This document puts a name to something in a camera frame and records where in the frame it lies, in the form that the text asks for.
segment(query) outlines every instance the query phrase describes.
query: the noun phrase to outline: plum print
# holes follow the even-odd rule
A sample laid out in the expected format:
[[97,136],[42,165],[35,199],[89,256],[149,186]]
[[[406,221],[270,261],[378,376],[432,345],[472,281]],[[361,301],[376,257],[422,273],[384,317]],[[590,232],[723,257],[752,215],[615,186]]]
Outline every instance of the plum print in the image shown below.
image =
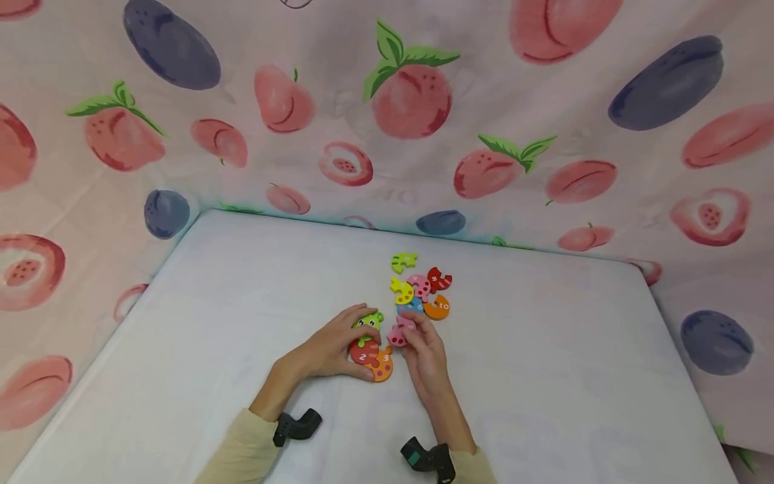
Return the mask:
[[255,99],[263,124],[270,131],[289,133],[306,128],[316,107],[309,91],[298,84],[298,70],[293,79],[274,64],[260,67],[253,79]]
[[739,160],[774,139],[774,103],[749,105],[713,119],[683,147],[683,164],[706,168]]
[[615,231],[603,225],[594,226],[591,223],[587,227],[573,228],[559,237],[557,245],[564,250],[572,252],[586,252],[594,247],[599,247],[610,242]]
[[112,96],[94,96],[65,114],[88,116],[86,143],[113,170],[139,170],[166,153],[159,136],[165,136],[164,131],[137,109],[124,81],[115,83]]
[[0,191],[29,180],[37,159],[38,148],[32,133],[0,102]]
[[0,22],[20,20],[35,14],[43,0],[0,0]]
[[737,321],[717,311],[688,314],[680,327],[680,340],[690,361],[712,375],[741,372],[755,353],[748,332]]
[[34,424],[62,399],[73,381],[73,363],[64,356],[31,361],[0,387],[0,431]]
[[416,227],[428,235],[452,235],[465,228],[465,216],[456,210],[436,211],[416,220]]
[[148,289],[148,284],[136,284],[129,287],[124,291],[118,300],[115,301],[115,307],[113,308],[113,321],[121,324],[126,319],[126,315],[129,314],[129,310],[135,305],[137,300]]
[[460,53],[404,47],[381,19],[376,21],[376,46],[382,58],[365,78],[363,102],[372,99],[378,127],[397,139],[426,138],[438,131],[451,110],[451,88],[438,67]]
[[130,0],[124,28],[142,61],[173,86],[201,91],[221,81],[221,63],[207,39],[156,0]]
[[283,185],[272,184],[266,190],[266,198],[274,208],[287,214],[304,215],[312,208],[301,192]]
[[713,188],[685,197],[670,211],[677,228],[697,244],[722,247],[738,241],[747,229],[751,201],[733,188]]
[[535,158],[549,149],[556,136],[538,139],[522,150],[507,139],[482,134],[478,138],[488,149],[469,153],[454,171],[455,191],[469,200],[496,193],[529,173]]
[[361,187],[374,177],[374,167],[368,156],[348,142],[328,143],[317,166],[325,177],[345,187]]
[[695,37],[676,45],[613,98],[610,120],[623,129],[647,131],[684,115],[721,79],[722,50],[716,36]]
[[615,18],[623,0],[513,0],[513,51],[531,64],[554,64],[579,53]]
[[628,261],[642,271],[642,275],[645,277],[645,282],[648,284],[648,287],[659,282],[661,279],[661,272],[663,270],[661,264],[653,262],[652,260],[629,259]]
[[546,205],[578,204],[602,195],[618,175],[613,163],[585,160],[570,163],[554,173],[546,184]]
[[199,146],[237,168],[247,165],[247,142],[234,126],[219,119],[200,119],[191,125],[191,136]]
[[62,280],[64,251],[29,234],[0,235],[0,311],[25,311],[45,302]]
[[154,190],[145,205],[146,227],[157,239],[171,239],[188,223],[190,206],[183,195],[172,190]]

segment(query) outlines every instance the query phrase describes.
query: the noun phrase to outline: peach print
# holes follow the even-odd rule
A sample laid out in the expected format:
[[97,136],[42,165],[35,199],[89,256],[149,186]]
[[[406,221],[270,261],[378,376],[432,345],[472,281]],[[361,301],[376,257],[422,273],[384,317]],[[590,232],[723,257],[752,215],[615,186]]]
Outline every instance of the peach print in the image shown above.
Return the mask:
[[739,190],[713,188],[678,201],[670,218],[687,238],[720,247],[733,244],[745,234],[751,204]]
[[572,252],[586,252],[610,242],[614,234],[615,231],[610,227],[588,224],[587,227],[573,228],[565,232],[557,241],[557,245]]
[[0,431],[34,424],[54,408],[73,380],[64,356],[46,356],[22,366],[0,387]]
[[255,99],[263,124],[273,132],[299,131],[314,117],[312,95],[298,84],[298,71],[293,71],[293,77],[291,79],[274,64],[262,66],[255,72]]
[[200,119],[191,125],[191,136],[199,146],[217,156],[221,164],[247,165],[247,142],[234,126],[219,119]]
[[0,191],[26,182],[37,158],[38,149],[32,133],[0,103]]
[[24,311],[41,305],[59,286],[64,252],[37,235],[0,235],[0,311]]
[[605,29],[623,0],[513,0],[511,47],[532,64],[553,64],[582,51]]
[[602,195],[615,181],[618,169],[613,163],[597,160],[571,163],[548,180],[546,205],[577,204]]
[[766,148],[774,139],[774,103],[735,109],[708,122],[683,147],[689,168],[730,163]]

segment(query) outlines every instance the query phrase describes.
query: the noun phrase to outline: wooden puzzle piece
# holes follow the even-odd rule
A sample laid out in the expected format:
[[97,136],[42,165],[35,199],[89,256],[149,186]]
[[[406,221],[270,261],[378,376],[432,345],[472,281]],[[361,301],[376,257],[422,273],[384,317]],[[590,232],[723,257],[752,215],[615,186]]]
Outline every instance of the wooden puzzle piece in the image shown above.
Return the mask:
[[397,277],[392,278],[389,288],[396,293],[395,304],[408,304],[414,298],[414,286],[398,280]]
[[419,254],[409,254],[401,252],[392,256],[392,271],[396,274],[403,274],[404,267],[416,266],[416,259]]
[[450,309],[449,301],[440,294],[436,297],[434,304],[425,304],[425,314],[435,321],[440,321],[448,316]]

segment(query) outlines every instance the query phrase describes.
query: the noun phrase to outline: beige sleeve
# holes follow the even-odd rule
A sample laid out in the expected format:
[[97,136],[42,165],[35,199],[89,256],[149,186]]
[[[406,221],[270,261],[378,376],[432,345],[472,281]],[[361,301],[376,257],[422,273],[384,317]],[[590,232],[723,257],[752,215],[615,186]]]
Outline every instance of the beige sleeve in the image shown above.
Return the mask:
[[194,484],[261,482],[279,454],[272,441],[276,430],[276,422],[267,422],[243,408]]
[[460,451],[451,451],[449,455],[457,473],[453,484],[497,484],[489,459],[481,448],[474,455]]

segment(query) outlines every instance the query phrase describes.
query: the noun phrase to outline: fruit print fabric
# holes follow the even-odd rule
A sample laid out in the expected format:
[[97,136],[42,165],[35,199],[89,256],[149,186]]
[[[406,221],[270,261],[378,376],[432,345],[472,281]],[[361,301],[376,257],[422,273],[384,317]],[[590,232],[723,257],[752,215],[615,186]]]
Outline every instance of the fruit print fabric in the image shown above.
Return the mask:
[[624,129],[647,131],[684,115],[721,79],[722,50],[716,36],[676,45],[621,89],[610,103],[610,120]]
[[130,0],[124,28],[142,61],[170,84],[200,91],[221,81],[221,63],[207,39],[156,0]]
[[117,171],[139,170],[159,161],[166,153],[164,131],[135,106],[135,97],[124,81],[113,86],[113,95],[81,102],[65,114],[88,116],[86,143],[99,160]]
[[451,88],[438,67],[460,54],[428,46],[406,47],[381,19],[376,21],[376,45],[382,58],[363,86],[363,100],[372,99],[376,124],[397,139],[432,135],[451,110]]
[[594,42],[623,0],[513,0],[511,47],[531,64],[554,64]]
[[0,192],[26,182],[37,159],[38,148],[32,133],[0,102]]

